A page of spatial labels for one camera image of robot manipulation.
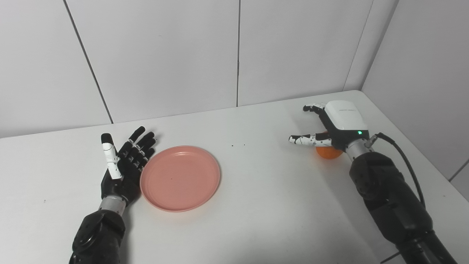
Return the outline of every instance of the white table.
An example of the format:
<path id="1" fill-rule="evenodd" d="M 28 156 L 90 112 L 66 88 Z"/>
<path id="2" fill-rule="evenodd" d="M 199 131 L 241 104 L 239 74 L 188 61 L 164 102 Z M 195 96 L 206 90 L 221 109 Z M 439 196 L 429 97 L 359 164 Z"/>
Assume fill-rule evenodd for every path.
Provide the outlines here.
<path id="1" fill-rule="evenodd" d="M 288 142 L 291 134 L 322 132 L 302 106 L 330 100 L 353 101 L 371 133 L 398 142 L 437 235 L 460 264 L 469 263 L 469 203 L 358 91 L 0 139 L 2 263 L 67 263 L 83 217 L 100 203 L 101 133 L 119 147 L 140 125 L 155 131 L 157 152 L 177 145 L 211 152 L 222 176 L 216 194 L 188 212 L 161 211 L 143 198 L 128 207 L 124 264 L 378 263 L 396 250 L 355 190 L 347 156 L 324 160 Z M 392 146 L 377 141 L 374 149 L 414 187 Z"/>

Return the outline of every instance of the pink plate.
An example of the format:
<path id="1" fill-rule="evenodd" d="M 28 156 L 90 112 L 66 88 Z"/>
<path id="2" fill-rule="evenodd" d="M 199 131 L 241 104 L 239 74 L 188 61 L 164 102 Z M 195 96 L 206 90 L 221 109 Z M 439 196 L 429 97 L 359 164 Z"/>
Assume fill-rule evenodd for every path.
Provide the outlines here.
<path id="1" fill-rule="evenodd" d="M 218 163 L 207 151 L 178 146 L 156 154 L 144 168 L 140 187 L 153 206 L 183 212 L 201 206 L 220 182 Z"/>

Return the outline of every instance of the black cable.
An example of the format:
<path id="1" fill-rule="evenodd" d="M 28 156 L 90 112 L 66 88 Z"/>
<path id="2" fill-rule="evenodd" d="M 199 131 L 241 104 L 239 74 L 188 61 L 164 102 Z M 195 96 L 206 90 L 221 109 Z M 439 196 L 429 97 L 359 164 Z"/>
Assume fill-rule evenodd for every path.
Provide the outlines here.
<path id="1" fill-rule="evenodd" d="M 407 168 L 409 169 L 409 172 L 410 172 L 410 175 L 412 176 L 412 179 L 414 180 L 414 184 L 415 184 L 415 188 L 417 189 L 417 193 L 418 193 L 418 196 L 420 198 L 420 203 L 424 206 L 425 208 L 425 200 L 424 200 L 424 194 L 422 193 L 422 189 L 420 188 L 420 184 L 418 183 L 418 180 L 417 180 L 417 176 L 415 175 L 415 172 L 414 172 L 414 169 L 412 168 L 412 165 L 410 165 L 410 162 L 409 160 L 407 159 L 406 155 L 404 154 L 404 152 L 402 151 L 402 149 L 396 144 L 396 141 L 394 141 L 393 139 L 391 139 L 390 137 L 384 135 L 383 133 L 378 133 L 376 134 L 377 137 L 387 141 L 388 143 L 390 143 L 391 145 L 393 145 L 397 151 L 399 152 L 399 154 L 402 156 L 404 162 L 406 163 L 407 165 Z"/>

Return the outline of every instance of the robotic arm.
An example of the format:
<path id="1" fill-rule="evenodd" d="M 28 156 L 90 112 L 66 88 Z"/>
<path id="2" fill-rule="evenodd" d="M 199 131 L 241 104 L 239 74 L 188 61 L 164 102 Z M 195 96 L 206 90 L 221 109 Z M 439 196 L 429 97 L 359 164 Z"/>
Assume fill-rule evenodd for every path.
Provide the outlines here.
<path id="1" fill-rule="evenodd" d="M 303 111 L 318 114 L 327 132 L 315 136 L 292 135 L 290 142 L 320 146 L 318 141 L 327 136 L 332 147 L 347 153 L 352 161 L 349 175 L 366 208 L 406 263 L 456 264 L 436 236 L 423 200 L 419 201 L 392 160 L 371 148 L 377 137 L 393 141 L 383 134 L 370 139 L 368 126 L 352 102 L 306 105 Z"/>
<path id="2" fill-rule="evenodd" d="M 125 233 L 122 214 L 140 194 L 140 175 L 155 153 L 156 140 L 139 127 L 117 153 L 110 134 L 101 135 L 108 169 L 101 182 L 99 209 L 87 215 L 76 233 L 69 264 L 118 264 L 119 249 Z"/>

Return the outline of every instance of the white wall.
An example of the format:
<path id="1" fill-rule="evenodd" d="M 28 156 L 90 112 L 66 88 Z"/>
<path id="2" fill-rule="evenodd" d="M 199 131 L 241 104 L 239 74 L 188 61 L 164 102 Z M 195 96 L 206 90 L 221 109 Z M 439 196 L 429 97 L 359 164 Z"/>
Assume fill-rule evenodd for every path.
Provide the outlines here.
<path id="1" fill-rule="evenodd" d="M 110 123 L 62 1 L 0 1 L 0 36 L 0 138 Z"/>
<path id="2" fill-rule="evenodd" d="M 238 0 L 67 0 L 115 122 L 236 106 Z"/>
<path id="3" fill-rule="evenodd" d="M 395 1 L 375 2 L 241 1 L 239 105 L 360 88 Z"/>
<path id="4" fill-rule="evenodd" d="M 468 10 L 467 0 L 400 1 L 363 86 L 447 178 L 469 159 Z"/>
<path id="5" fill-rule="evenodd" d="M 115 122 L 357 89 L 394 2 L 67 1 Z M 1 4 L 0 137 L 109 123 L 65 4 Z"/>

